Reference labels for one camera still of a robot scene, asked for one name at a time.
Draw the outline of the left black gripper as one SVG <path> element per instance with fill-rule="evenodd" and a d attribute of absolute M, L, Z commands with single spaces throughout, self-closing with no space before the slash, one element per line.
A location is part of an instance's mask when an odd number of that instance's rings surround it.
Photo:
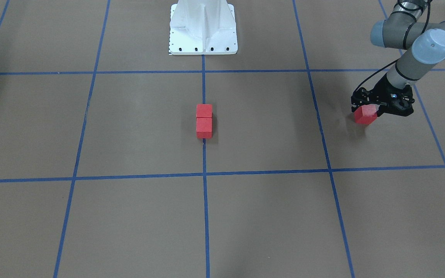
<path fill-rule="evenodd" d="M 388 95 L 388 88 L 394 87 L 384 75 L 373 87 L 372 90 L 366 90 L 364 87 L 360 87 L 352 93 L 351 96 L 351 112 L 354 113 L 360 106 L 374 104 L 377 105 L 376 116 L 380 117 L 384 113 L 388 112 L 388 104 L 386 103 L 386 97 Z"/>

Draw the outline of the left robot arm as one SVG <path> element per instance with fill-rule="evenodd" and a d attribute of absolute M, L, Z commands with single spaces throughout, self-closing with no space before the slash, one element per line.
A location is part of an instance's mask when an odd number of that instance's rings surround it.
<path fill-rule="evenodd" d="M 429 0 L 398 0 L 389 17 L 373 25 L 370 32 L 373 45 L 404 53 L 387 65 L 388 72 L 371 90 L 357 86 L 351 96 L 353 113 L 374 105 L 376 116 L 413 114 L 414 85 L 445 60 L 445 20 L 436 24 L 431 24 L 429 18 L 419 21 L 430 10 Z"/>

